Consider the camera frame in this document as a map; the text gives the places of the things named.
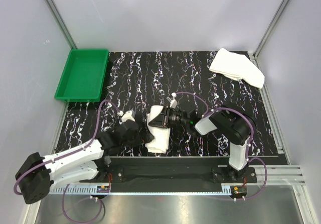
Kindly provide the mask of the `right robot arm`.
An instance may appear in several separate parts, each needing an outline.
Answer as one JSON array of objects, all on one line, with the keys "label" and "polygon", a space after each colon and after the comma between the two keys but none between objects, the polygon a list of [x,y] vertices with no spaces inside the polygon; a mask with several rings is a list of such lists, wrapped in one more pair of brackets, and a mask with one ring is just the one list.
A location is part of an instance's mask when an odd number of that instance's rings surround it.
[{"label": "right robot arm", "polygon": [[159,130],[182,126],[194,136],[204,136],[219,130],[230,142],[230,157],[228,166],[220,173],[215,173],[217,180],[221,183],[239,182],[245,177],[249,162],[248,148],[256,123],[254,117],[241,108],[227,104],[199,117],[195,108],[183,111],[161,106],[155,115],[149,115],[147,124]]}]

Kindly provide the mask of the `large white towel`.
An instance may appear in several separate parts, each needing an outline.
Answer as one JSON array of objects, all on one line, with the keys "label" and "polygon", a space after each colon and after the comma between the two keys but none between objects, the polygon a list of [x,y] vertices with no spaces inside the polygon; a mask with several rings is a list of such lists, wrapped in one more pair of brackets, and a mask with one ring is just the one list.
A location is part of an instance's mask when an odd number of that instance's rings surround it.
[{"label": "large white towel", "polygon": [[146,143],[148,152],[165,154],[169,148],[169,138],[171,130],[169,128],[152,127],[149,122],[153,120],[163,110],[161,105],[153,105],[150,112],[147,114],[147,127],[149,132],[154,136],[154,139]]}]

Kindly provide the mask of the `small white towel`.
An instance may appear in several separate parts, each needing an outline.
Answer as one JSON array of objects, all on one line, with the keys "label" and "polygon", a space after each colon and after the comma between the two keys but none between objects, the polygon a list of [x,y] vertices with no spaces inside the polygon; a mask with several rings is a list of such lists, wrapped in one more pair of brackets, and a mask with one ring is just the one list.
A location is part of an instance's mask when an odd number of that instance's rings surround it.
[{"label": "small white towel", "polygon": [[209,70],[232,80],[244,80],[251,86],[262,89],[264,74],[245,55],[221,48],[215,55]]}]

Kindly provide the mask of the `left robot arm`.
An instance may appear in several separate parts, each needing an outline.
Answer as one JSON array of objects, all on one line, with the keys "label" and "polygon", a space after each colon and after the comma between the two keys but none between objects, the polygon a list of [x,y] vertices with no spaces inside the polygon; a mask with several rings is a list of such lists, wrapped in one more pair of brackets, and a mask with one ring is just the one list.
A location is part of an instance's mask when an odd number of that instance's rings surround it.
[{"label": "left robot arm", "polygon": [[26,204],[33,204],[49,192],[67,183],[108,177],[105,158],[115,156],[121,148],[136,147],[154,140],[154,135],[143,131],[131,120],[97,134],[80,146],[53,155],[30,154],[15,174],[14,193]]}]

